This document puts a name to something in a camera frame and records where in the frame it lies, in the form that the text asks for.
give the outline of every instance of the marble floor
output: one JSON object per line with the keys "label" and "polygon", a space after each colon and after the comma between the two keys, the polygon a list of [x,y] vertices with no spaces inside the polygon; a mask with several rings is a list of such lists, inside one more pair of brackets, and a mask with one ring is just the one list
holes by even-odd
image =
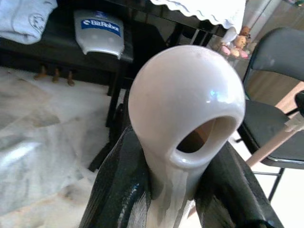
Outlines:
{"label": "marble floor", "polygon": [[0,67],[1,228],[40,227],[3,219],[80,180],[92,184],[86,167],[107,142],[106,86],[33,76]]}
{"label": "marble floor", "polygon": [[[107,142],[110,97],[106,86],[33,76],[0,67],[0,228],[77,228],[96,175],[86,167]],[[229,141],[247,159],[238,138]],[[272,201],[285,228],[304,223],[303,174],[287,169]],[[268,195],[274,177],[256,177]],[[196,214],[187,227],[200,227]]]}

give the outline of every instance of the chair backrest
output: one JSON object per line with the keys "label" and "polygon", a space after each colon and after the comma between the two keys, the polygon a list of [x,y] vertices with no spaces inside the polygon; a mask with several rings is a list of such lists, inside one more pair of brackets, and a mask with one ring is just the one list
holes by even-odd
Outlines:
{"label": "chair backrest", "polygon": [[304,81],[304,32],[293,28],[277,28],[268,32],[257,44],[243,83],[250,70],[283,74]]}

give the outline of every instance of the piano pedal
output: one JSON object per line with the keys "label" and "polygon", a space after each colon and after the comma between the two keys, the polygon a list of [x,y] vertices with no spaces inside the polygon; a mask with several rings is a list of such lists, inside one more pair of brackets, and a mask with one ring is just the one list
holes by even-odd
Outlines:
{"label": "piano pedal", "polygon": [[72,70],[70,70],[68,72],[67,83],[68,83],[69,86],[74,86],[75,85],[75,82],[73,81],[73,72],[72,72]]}
{"label": "piano pedal", "polygon": [[53,76],[52,82],[57,83],[59,81],[59,77],[60,77],[60,69],[59,67],[56,67],[55,75]]}
{"label": "piano pedal", "polygon": [[39,80],[43,77],[47,76],[47,67],[45,65],[41,65],[41,72],[34,76],[35,80]]}

